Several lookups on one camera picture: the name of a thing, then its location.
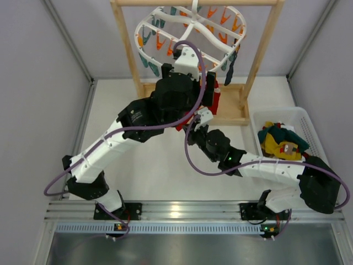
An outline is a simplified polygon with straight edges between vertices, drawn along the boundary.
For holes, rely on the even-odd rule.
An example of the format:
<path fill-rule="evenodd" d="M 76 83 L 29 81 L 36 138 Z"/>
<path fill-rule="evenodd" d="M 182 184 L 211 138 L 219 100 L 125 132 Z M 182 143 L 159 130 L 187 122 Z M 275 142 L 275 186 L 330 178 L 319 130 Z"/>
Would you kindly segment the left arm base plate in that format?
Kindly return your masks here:
<path fill-rule="evenodd" d="M 135 221 L 141 218 L 142 214 L 142 204 L 141 203 L 125 203 L 122 208 L 111 212 L 114 216 L 118 217 L 123 221 Z M 94 220 L 115 220 L 111 215 L 109 215 L 101 206 L 96 203 L 94 215 Z"/>

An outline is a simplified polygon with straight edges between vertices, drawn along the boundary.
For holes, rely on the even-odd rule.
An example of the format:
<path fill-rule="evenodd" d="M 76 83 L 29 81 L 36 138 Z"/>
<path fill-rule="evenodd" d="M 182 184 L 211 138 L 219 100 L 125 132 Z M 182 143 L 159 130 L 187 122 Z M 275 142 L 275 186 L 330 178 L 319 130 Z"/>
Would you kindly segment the white oval clip hanger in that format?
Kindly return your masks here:
<path fill-rule="evenodd" d="M 208 71 L 227 71 L 246 37 L 247 23 L 232 6 L 157 7 L 135 29 L 135 44 L 145 68 L 160 76 L 161 66 L 171 62 L 173 47 L 181 40 L 201 52 Z"/>

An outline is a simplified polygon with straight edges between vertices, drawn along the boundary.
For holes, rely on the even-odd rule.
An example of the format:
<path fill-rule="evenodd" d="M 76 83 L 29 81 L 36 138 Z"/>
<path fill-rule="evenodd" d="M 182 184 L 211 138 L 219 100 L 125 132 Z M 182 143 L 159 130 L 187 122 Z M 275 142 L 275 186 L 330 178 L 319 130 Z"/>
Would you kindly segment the yellow sock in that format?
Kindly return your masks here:
<path fill-rule="evenodd" d="M 282 160 L 299 161 L 302 155 L 298 145 L 288 141 L 282 141 L 279 144 L 271 134 L 266 134 L 261 148 L 269 155 L 273 155 Z"/>

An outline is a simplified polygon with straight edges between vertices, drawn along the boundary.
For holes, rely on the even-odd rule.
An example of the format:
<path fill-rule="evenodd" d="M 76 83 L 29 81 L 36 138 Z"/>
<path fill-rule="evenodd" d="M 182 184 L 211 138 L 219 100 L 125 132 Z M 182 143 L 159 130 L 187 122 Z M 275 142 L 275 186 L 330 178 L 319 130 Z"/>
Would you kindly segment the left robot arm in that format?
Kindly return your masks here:
<path fill-rule="evenodd" d="M 163 64 L 162 79 L 149 97 L 132 101 L 85 151 L 62 159 L 71 174 L 66 182 L 69 193 L 95 200 L 108 212 L 120 215 L 125 203 L 118 190 L 109 188 L 104 169 L 129 149 L 164 133 L 163 125 L 177 127 L 188 113 L 202 105 L 210 107 L 215 84 L 215 72 L 208 71 L 204 80 L 196 80 Z"/>

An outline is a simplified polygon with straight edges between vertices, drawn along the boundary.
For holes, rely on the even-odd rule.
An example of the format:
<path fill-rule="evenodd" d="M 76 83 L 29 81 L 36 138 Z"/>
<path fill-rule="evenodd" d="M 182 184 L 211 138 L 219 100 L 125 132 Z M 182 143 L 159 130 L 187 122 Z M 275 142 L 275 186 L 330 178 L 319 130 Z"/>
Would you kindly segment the red sock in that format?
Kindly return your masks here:
<path fill-rule="evenodd" d="M 208 106 L 208 109 L 211 111 L 213 116 L 215 116 L 217 114 L 218 105 L 219 105 L 219 101 L 220 101 L 220 95 L 221 95 L 221 89 L 219 87 L 218 81 L 215 80 L 214 81 L 214 90 L 213 90 L 213 103 L 211 106 Z M 177 125 L 175 127 L 175 129 L 177 131 L 181 131 L 183 129 L 183 126 L 188 124 L 189 121 L 191 120 L 191 118 L 192 118 L 192 116 L 188 120 L 185 120 L 183 123 Z"/>

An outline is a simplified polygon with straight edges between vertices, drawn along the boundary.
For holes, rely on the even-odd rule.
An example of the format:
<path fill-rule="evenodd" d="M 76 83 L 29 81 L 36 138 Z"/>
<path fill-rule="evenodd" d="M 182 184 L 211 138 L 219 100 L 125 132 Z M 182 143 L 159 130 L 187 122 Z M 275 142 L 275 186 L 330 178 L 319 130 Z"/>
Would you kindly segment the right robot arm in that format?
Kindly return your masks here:
<path fill-rule="evenodd" d="M 307 206 L 322 214 L 334 212 L 341 182 L 321 158 L 285 161 L 260 157 L 233 147 L 221 130 L 209 130 L 207 125 L 189 125 L 185 136 L 186 146 L 196 145 L 211 162 L 217 163 L 216 175 L 258 178 L 283 186 L 263 191 L 259 208 L 280 213 Z"/>

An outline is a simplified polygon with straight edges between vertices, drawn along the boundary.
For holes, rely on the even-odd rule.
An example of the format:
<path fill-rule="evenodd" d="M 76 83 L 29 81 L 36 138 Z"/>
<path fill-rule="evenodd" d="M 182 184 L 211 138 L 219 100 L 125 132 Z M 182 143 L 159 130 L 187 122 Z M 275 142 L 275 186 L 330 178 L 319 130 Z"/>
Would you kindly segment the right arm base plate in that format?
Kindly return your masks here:
<path fill-rule="evenodd" d="M 257 203 L 240 203 L 240 216 L 244 221 L 263 221 L 263 220 L 287 220 L 289 211 L 284 210 L 275 213 L 265 206 L 258 206 Z"/>

